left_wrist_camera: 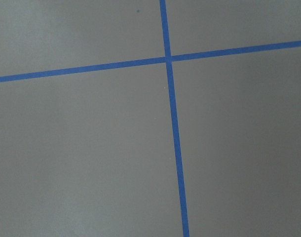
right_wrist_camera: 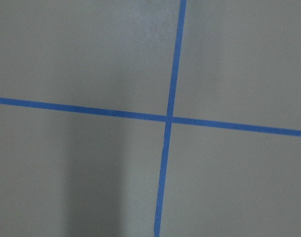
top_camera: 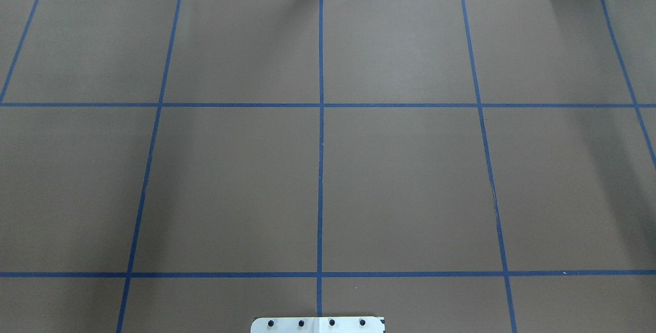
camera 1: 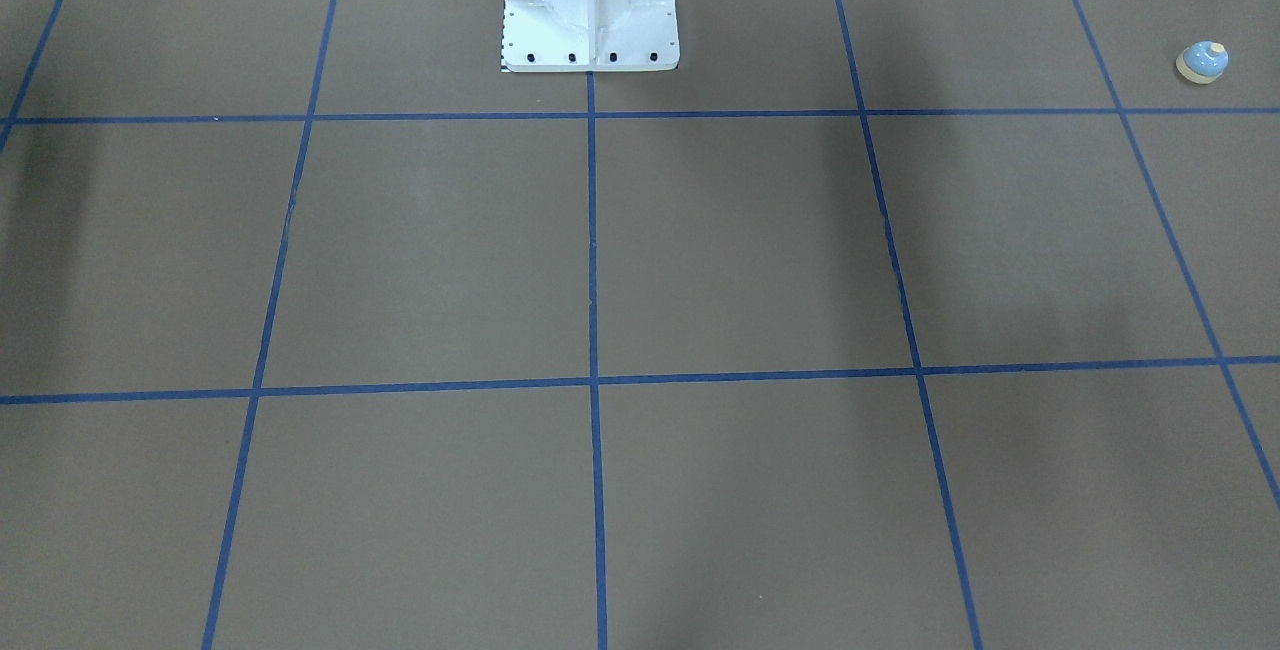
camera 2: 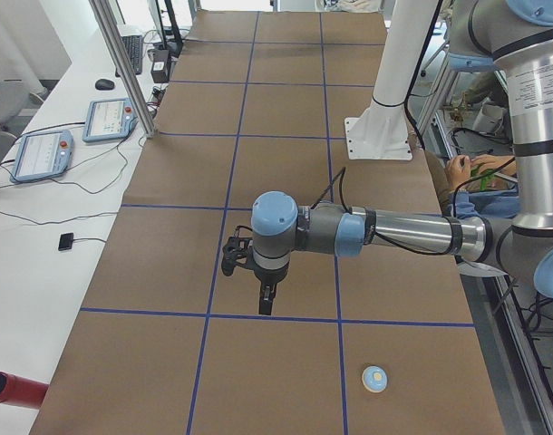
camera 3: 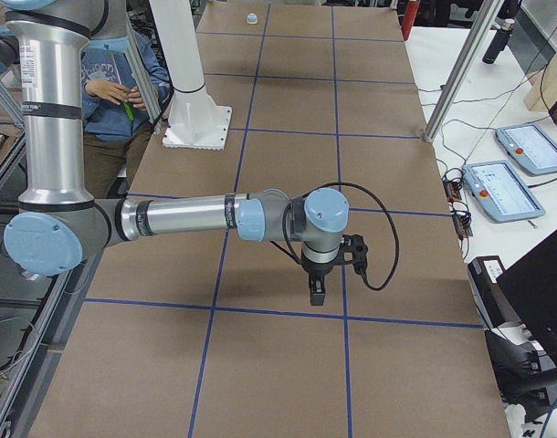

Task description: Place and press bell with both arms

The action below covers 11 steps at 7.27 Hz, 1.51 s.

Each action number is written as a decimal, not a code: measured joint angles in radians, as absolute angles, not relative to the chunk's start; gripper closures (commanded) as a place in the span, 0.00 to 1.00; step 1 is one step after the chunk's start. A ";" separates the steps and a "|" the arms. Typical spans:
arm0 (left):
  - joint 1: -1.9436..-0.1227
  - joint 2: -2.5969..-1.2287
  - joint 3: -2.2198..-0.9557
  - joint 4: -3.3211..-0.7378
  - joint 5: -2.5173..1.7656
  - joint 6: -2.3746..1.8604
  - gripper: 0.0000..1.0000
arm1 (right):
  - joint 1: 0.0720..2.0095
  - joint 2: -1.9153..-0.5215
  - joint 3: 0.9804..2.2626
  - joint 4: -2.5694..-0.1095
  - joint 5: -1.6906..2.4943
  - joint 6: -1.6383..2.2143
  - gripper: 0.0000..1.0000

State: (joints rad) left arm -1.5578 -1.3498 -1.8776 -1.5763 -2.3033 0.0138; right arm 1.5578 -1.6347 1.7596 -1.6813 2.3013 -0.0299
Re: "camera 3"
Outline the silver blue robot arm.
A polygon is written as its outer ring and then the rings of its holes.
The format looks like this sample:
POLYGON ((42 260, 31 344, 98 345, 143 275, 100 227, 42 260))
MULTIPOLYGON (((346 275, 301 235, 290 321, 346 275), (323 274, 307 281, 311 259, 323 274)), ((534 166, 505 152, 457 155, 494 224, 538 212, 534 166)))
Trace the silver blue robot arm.
POLYGON ((55 276, 105 247, 142 236, 234 229, 248 241, 301 245, 310 303, 323 304, 324 278, 342 263, 349 205, 332 188, 291 199, 261 193, 134 201, 97 200, 86 191, 80 81, 84 47, 128 47, 122 1, 9 1, 17 37, 28 184, 4 231, 10 257, 28 272, 55 276))

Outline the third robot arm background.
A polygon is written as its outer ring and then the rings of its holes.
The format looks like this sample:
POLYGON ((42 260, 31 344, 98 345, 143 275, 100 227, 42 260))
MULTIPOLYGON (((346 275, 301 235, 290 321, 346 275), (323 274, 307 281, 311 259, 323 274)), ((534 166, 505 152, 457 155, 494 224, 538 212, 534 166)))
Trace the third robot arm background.
POLYGON ((19 64, 18 39, 7 26, 0 25, 0 75, 19 64))

